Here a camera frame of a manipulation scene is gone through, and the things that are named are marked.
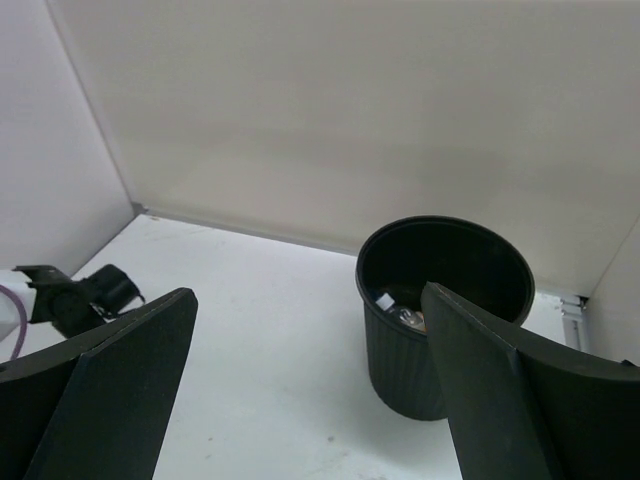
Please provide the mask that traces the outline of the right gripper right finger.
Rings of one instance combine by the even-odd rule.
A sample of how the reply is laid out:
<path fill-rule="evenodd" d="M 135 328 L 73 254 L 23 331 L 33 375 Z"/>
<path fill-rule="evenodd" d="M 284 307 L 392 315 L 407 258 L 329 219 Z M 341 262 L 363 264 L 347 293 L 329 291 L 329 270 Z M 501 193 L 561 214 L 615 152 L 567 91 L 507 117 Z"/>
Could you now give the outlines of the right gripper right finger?
<path fill-rule="evenodd" d="M 638 478 L 638 366 L 548 340 L 437 283 L 421 305 L 463 478 Z"/>

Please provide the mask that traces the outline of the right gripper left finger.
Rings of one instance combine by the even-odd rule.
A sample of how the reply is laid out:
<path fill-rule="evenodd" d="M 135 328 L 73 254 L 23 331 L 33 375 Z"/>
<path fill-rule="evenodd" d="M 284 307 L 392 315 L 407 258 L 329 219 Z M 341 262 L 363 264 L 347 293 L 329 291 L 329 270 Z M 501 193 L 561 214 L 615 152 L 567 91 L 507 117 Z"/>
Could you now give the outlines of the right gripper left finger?
<path fill-rule="evenodd" d="M 1 366 L 4 479 L 150 479 L 198 301 L 176 289 Z"/>

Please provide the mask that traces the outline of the clear plastic bottle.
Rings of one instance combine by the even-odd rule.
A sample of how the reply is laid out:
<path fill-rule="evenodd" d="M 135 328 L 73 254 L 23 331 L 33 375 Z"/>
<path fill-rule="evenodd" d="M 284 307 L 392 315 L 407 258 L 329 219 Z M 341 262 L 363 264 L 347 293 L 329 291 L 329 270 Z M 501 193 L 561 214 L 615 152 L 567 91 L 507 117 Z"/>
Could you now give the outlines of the clear plastic bottle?
<path fill-rule="evenodd" d="M 375 303 L 387 316 L 393 318 L 398 323 L 413 329 L 411 327 L 411 317 L 416 311 L 409 307 L 399 305 L 388 293 L 383 293 L 379 296 Z"/>

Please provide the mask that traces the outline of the black plastic bin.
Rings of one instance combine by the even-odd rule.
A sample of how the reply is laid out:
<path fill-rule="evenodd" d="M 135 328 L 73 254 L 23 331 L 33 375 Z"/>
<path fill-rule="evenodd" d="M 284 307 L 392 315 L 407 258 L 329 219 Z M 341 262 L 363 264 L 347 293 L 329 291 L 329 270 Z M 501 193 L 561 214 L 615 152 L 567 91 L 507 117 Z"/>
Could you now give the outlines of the black plastic bin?
<path fill-rule="evenodd" d="M 446 416 L 429 339 L 377 300 L 389 295 L 397 306 L 418 312 L 422 291 L 433 282 L 522 325 L 536 291 L 528 263 L 506 239 L 467 220 L 433 215 L 397 220 L 374 232 L 358 254 L 355 279 L 374 391 L 389 408 L 419 421 Z"/>

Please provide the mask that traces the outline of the orange plastic bottle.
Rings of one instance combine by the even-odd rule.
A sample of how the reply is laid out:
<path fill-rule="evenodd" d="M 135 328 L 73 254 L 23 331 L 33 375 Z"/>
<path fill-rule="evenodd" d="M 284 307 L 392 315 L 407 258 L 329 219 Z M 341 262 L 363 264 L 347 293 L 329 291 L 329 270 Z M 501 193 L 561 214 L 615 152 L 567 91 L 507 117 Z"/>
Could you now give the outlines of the orange plastic bottle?
<path fill-rule="evenodd" d="M 422 334 L 427 332 L 424 316 L 421 312 L 417 311 L 413 313 L 411 317 L 411 327 Z"/>

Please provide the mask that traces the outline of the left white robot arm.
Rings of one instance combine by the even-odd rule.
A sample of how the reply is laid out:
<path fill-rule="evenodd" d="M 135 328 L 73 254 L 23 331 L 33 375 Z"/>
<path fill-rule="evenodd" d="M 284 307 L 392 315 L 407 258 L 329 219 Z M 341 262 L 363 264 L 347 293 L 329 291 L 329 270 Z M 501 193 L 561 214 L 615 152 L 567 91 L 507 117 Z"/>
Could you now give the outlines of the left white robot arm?
<path fill-rule="evenodd" d="M 107 264 L 74 280 L 51 265 L 1 271 L 1 340 L 17 345 L 28 327 L 48 323 L 65 338 L 102 326 L 144 296 L 118 267 Z"/>

